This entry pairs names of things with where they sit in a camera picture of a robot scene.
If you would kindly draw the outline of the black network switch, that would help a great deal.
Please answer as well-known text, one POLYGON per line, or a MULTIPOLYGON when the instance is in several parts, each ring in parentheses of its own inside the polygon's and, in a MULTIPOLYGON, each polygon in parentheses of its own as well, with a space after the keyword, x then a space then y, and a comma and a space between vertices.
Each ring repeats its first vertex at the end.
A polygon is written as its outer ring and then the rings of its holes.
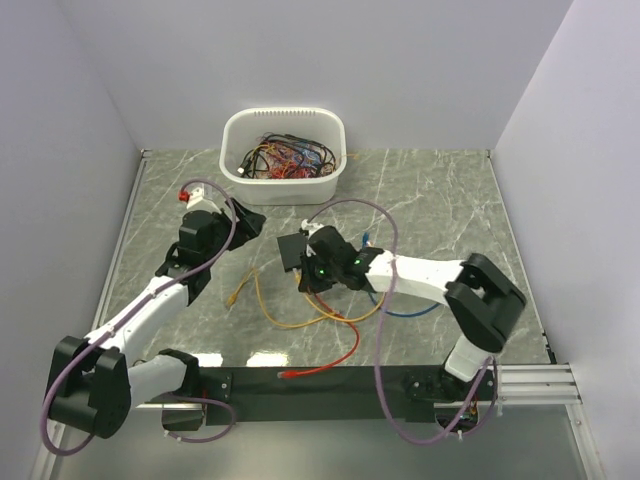
POLYGON ((309 250, 308 235, 297 232, 283 235, 277 238, 278 250, 286 273, 299 270, 304 272, 308 269, 309 250))

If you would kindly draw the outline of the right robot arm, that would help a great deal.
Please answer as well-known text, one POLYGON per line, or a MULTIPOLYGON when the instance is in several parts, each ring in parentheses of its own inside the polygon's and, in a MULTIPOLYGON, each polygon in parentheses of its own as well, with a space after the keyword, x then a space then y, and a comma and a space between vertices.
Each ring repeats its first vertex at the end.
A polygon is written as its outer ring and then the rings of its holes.
POLYGON ((300 255, 303 293, 335 284, 371 294, 400 293, 448 307, 461 336, 444 362, 440 387, 452 399, 465 397, 485 359, 500 353, 525 306, 521 290, 486 256, 436 261, 395 256, 366 246, 356 249, 329 225, 303 221, 300 255))

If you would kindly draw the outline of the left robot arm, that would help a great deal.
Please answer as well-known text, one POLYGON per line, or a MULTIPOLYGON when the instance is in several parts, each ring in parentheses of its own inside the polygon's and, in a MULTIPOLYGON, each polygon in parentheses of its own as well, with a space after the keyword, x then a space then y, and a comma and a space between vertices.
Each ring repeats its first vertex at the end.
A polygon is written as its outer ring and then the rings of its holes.
POLYGON ((188 211, 142 293, 98 329, 56 345, 41 421, 107 439, 142 403, 164 394, 187 402, 202 393, 195 356, 165 349, 150 361, 138 360, 157 331, 203 292, 221 255, 257 238, 265 222, 264 215, 235 199, 224 209, 188 211))

